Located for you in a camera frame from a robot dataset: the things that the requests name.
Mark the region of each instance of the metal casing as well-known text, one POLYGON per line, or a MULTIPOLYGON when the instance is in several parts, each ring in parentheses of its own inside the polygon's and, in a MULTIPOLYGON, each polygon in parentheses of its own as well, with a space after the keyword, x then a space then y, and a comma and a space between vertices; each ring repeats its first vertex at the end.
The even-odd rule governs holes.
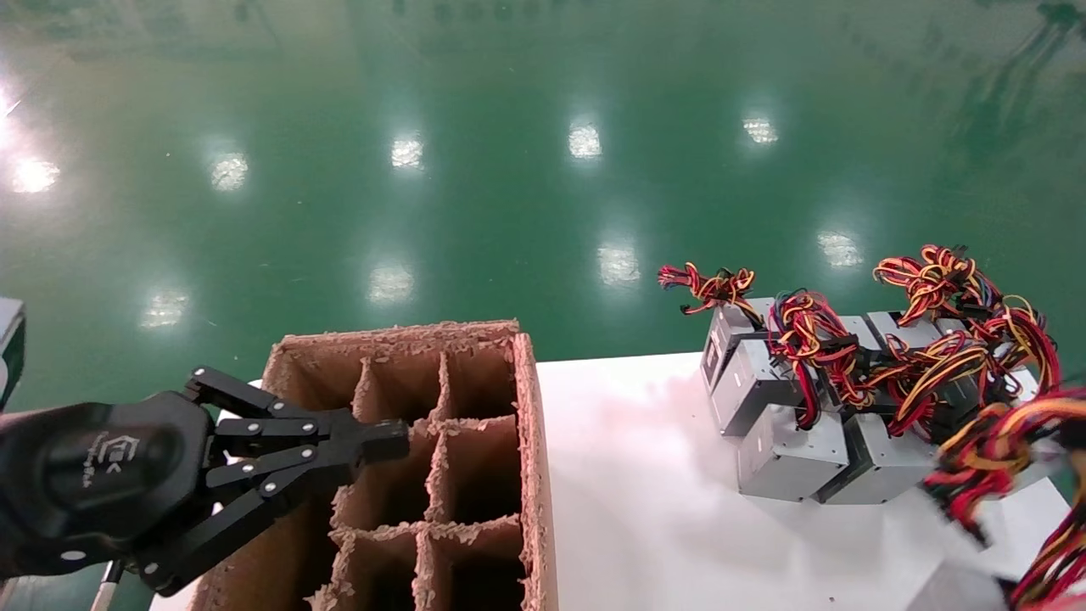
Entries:
POLYGON ((845 331, 856 334, 856 340, 859 341, 862 348, 868 351, 882 348, 863 317, 841 317, 841 323, 845 327, 845 331))
POLYGON ((936 319, 935 329, 943 335, 949 335, 956 331, 965 331, 965 323, 958 319, 936 319))
POLYGON ((1019 396, 1014 400, 1014 406, 1021 406, 1026 402, 1032 402, 1037 393, 1040 392, 1040 385, 1037 383, 1037 377, 1033 375, 1033 372, 1025 369, 1024 367, 1019 368, 1009 374, 1019 383, 1019 396))
MULTIPOLYGON (((762 319, 769 316, 773 304, 772 296, 748 298, 747 303, 762 319)), ((712 309, 709 321, 709 333, 705 339, 705 349, 702 353, 702 378, 709 393, 717 385, 720 372, 735 352, 735 346, 743 340, 765 340, 766 330, 756 330, 742 310, 735 305, 718 305, 712 309)))
POLYGON ((23 302, 0 296, 0 410, 15 392, 26 356, 23 302))
POLYGON ((934 324, 925 321, 914 321, 908 327, 897 327, 894 316, 900 313, 868 313, 863 316, 868 326, 875 335, 879 346, 887 349, 886 336, 893 335, 909 345, 910 349, 923 348, 932 342, 942 338, 942 333, 934 324))
POLYGON ((798 406, 804 394, 787 364, 773 365, 766 342, 744 340, 710 395, 721 435, 742 437, 769 404, 798 406))
POLYGON ((796 428, 796 409, 771 405, 740 445, 740 493, 803 500, 848 464, 841 417, 823 413, 810 431, 796 428))
POLYGON ((935 446, 912 432, 891 437, 877 415, 845 423, 848 467, 818 492, 826 505, 877 505, 915 486, 935 467, 935 446))
POLYGON ((944 561, 905 611, 1008 611, 999 581, 944 561))

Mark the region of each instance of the green epoxy floor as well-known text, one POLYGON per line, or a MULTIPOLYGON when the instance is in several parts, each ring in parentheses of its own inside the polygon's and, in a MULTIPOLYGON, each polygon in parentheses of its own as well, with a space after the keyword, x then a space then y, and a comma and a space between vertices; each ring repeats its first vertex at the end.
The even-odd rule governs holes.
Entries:
MULTIPOLYGON (((13 409, 449 319, 519 318, 543 360, 694 351, 661 263, 861 313, 925 241, 970 244, 1079 373, 1083 31, 998 0, 0 0, 13 409)), ((99 574, 10 609, 89 608, 99 574)))

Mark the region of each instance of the cardboard box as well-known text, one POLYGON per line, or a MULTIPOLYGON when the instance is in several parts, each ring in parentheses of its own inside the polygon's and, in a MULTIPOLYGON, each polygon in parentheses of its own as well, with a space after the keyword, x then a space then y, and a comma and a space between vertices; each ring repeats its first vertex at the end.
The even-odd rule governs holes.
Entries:
POLYGON ((412 425, 367 467, 207 573, 192 611, 556 611, 542 402, 516 322, 288 336, 264 387, 412 425))

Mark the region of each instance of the wire bundle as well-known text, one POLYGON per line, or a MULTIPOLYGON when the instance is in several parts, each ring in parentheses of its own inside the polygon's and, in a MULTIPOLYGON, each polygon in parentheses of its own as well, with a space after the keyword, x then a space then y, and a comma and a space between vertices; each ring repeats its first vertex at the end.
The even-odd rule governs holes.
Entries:
POLYGON ((769 351, 790 362, 804 393, 805 411, 797 420, 800 429, 813 427, 819 412, 808 366, 826 373, 845 404, 859 409, 872 404, 874 396, 857 378, 859 345, 849 338, 825 296, 804 289, 778 295, 769 319, 769 351))
POLYGON ((937 409, 934 391, 962 378, 976 377, 982 407, 1016 396, 1020 387, 1008 374, 1030 360, 1039 369, 1041 394, 1059 387, 1060 364, 1045 334, 1045 317, 1021 296, 1005 296, 964 252, 964 245, 926 244, 920 259, 888 257, 874 268, 875 279, 904 287, 909 297, 898 326, 931 314, 962 320, 968 330, 968 336, 951 334, 954 340, 944 338, 911 356, 891 347, 893 357, 907 366, 891 367, 883 374, 892 397, 900 402, 892 434, 900 435, 915 423, 923 429, 937 409), (1021 304, 1009 303, 1014 300, 1021 304))
POLYGON ((740 267, 734 273, 728 267, 721 267, 717 269, 715 276, 707 278, 698 273, 697 267, 687 260, 685 269, 664 265, 656 277, 664 290, 675 285, 685 285, 690 288, 690 293, 694 295, 694 298, 702 302, 699 308, 691 308, 689 304, 680 305, 679 309, 683 315, 696 315, 716 308, 717 305, 731 303, 736 305, 752 323, 755 323, 756 329, 760 329, 765 324, 761 316, 750 307, 750 303, 743 296, 754 285, 754 271, 746 267, 740 267))
POLYGON ((919 429, 921 437, 927 438, 929 422, 938 404, 936 391, 944 384, 984 371, 989 360, 988 352, 960 331, 919 351, 910 351, 893 335, 887 335, 886 341, 894 361, 875 369, 868 384, 874 386, 885 382, 887 393, 898 404, 887 425, 891 435, 900 436, 913 428, 919 429))
MULTIPOLYGON (((1086 423, 1086 390, 1057 392, 1012 409, 994 404, 943 445, 936 470, 922 486, 943 511, 982 543, 976 509, 988 496, 1002 497, 1031 464, 1031 444, 1069 423, 1086 423)), ((1072 453, 1078 489, 1072 509, 1011 593, 1015 609, 1047 606, 1086 576, 1086 454, 1072 453)))
POLYGON ((879 281, 900 285, 909 308, 898 321, 908 326, 925 313, 964 318, 972 307, 993 308, 1000 300, 996 285, 976 268, 976 260, 962 256, 964 245, 946 247, 925 244, 920 259, 911 256, 883 258, 872 273, 879 281))
POLYGON ((1045 333, 1045 323, 1044 315, 1035 311, 1028 301, 1015 294, 1003 297, 987 321, 974 321, 974 338, 993 349, 990 367, 985 372, 986 375, 978 380, 982 398, 986 396, 987 386, 994 383, 1006 384, 1007 373, 1027 360, 1037 364, 1039 394, 1059 389, 1060 359, 1056 354, 1055 343, 1045 333), (1021 307, 1010 305, 1007 301, 1011 298, 1021 301, 1021 307))

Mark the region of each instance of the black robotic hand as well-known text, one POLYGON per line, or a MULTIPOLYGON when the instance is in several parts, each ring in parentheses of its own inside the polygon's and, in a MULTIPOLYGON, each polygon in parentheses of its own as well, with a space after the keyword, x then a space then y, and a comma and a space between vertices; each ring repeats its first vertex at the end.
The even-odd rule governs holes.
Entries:
POLYGON ((407 451, 403 422, 306 411, 210 368, 184 394, 3 416, 0 578, 121 561, 171 596, 314 493, 407 451), (240 418, 216 427, 207 405, 240 418))

